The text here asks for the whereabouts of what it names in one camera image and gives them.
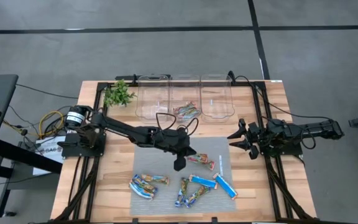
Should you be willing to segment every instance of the green plant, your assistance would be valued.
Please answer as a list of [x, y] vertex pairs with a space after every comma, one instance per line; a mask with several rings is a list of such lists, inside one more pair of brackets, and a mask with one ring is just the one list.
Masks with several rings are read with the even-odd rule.
[[134, 96], [136, 96], [135, 93], [128, 94], [128, 85], [124, 82], [124, 80], [119, 80], [114, 84], [114, 86], [106, 90], [104, 104], [106, 106], [127, 106], [127, 104], [131, 102], [130, 99], [132, 99]]

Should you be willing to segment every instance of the white label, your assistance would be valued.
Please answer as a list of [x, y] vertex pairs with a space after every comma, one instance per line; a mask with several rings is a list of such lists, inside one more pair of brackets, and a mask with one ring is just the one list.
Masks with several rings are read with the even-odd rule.
[[221, 176], [223, 177], [222, 155], [219, 155], [219, 165], [220, 165], [220, 167], [221, 167]]
[[262, 72], [262, 78], [265, 79], [264, 68], [262, 66], [262, 60], [259, 58], [260, 71]]
[[74, 116], [76, 118], [80, 118], [81, 119], [81, 122], [85, 119], [85, 117], [77, 112], [68, 112], [67, 114], [67, 118], [70, 117], [70, 116]]
[[78, 122], [78, 123], [82, 123], [82, 120], [80, 119], [80, 118], [76, 118], [76, 117], [74, 117], [74, 116], [68, 116], [67, 117], [67, 120], [69, 120], [69, 121], [75, 121], [75, 122]]

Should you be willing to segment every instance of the gray mat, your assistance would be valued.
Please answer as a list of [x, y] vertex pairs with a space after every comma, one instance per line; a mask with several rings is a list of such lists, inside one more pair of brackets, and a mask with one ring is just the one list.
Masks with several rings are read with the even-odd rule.
[[[208, 159], [215, 162], [213, 171], [193, 162], [187, 162], [184, 169], [177, 172], [173, 170], [173, 161], [176, 156], [163, 153], [158, 149], [145, 149], [135, 147], [134, 174], [167, 175], [170, 178], [169, 185], [151, 184], [158, 187], [158, 192], [153, 200], [146, 200], [136, 193], [131, 193], [131, 215], [167, 215], [181, 213], [207, 213], [207, 212], [232, 212], [236, 210], [236, 203], [218, 185], [218, 189], [202, 195], [191, 208], [174, 206], [180, 188], [180, 179], [188, 178], [190, 174], [212, 179], [212, 176], [221, 172], [219, 156], [222, 157], [223, 177], [232, 184], [230, 166], [229, 144], [226, 138], [192, 138], [191, 147], [198, 153], [207, 153]], [[199, 189], [200, 185], [189, 183], [186, 198]]]

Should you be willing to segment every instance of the wooden tabletop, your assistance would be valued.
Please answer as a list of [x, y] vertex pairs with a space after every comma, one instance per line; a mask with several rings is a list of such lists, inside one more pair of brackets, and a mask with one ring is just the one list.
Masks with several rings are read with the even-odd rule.
[[[93, 106], [97, 84], [97, 81], [84, 81], [82, 83], [78, 105]], [[290, 111], [283, 83], [266, 81], [266, 87], [269, 102], [283, 110]], [[130, 88], [129, 91], [137, 93], [137, 88]], [[205, 123], [200, 119], [200, 125], [194, 135], [192, 135], [193, 138], [229, 136], [238, 130], [237, 122], [239, 118], [244, 118], [247, 124], [256, 122], [251, 88], [236, 86], [232, 87], [231, 91], [235, 109], [234, 115], [228, 121], [221, 124]], [[135, 115], [136, 104], [135, 99], [126, 108], [110, 108], [108, 116], [133, 126], [150, 126], [149, 123], [145, 124], [141, 122]], [[271, 107], [271, 110], [274, 118], [284, 119], [287, 122], [291, 121], [290, 115], [273, 107]], [[212, 217], [217, 217], [220, 222], [274, 221], [272, 199], [263, 157], [259, 156], [255, 160], [250, 160], [248, 152], [242, 149], [229, 146], [229, 150], [233, 186], [239, 194], [235, 199], [236, 212], [141, 215], [132, 217], [130, 212], [131, 194], [133, 192], [129, 189], [128, 183], [133, 176], [134, 145], [122, 136], [108, 133], [106, 150], [99, 164], [91, 222], [131, 222], [133, 218], [139, 218], [140, 222], [210, 222]], [[282, 156], [282, 161], [289, 191], [306, 213], [315, 217], [316, 212], [303, 164], [293, 156]], [[77, 158], [72, 157], [66, 159], [63, 163], [51, 218], [57, 217], [67, 206], [76, 162]], [[73, 194], [75, 194], [78, 186], [81, 164], [78, 167]], [[278, 189], [277, 192], [281, 213], [285, 217], [282, 195]], [[83, 202], [81, 203], [80, 218], [83, 218], [85, 215], [87, 198], [88, 192], [85, 192]]]

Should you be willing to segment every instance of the clear plastic bin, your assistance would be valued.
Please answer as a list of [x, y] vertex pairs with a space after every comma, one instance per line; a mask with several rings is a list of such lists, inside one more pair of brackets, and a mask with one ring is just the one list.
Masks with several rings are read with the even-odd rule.
[[234, 114], [229, 76], [201, 76], [201, 112], [203, 121], [215, 123], [225, 122]]
[[170, 78], [170, 114], [182, 123], [201, 114], [200, 76], [174, 75]]
[[[143, 75], [138, 79], [136, 116], [146, 123], [155, 123], [156, 113], [168, 113], [169, 109], [169, 78], [166, 75]], [[158, 116], [165, 122], [167, 115]]]

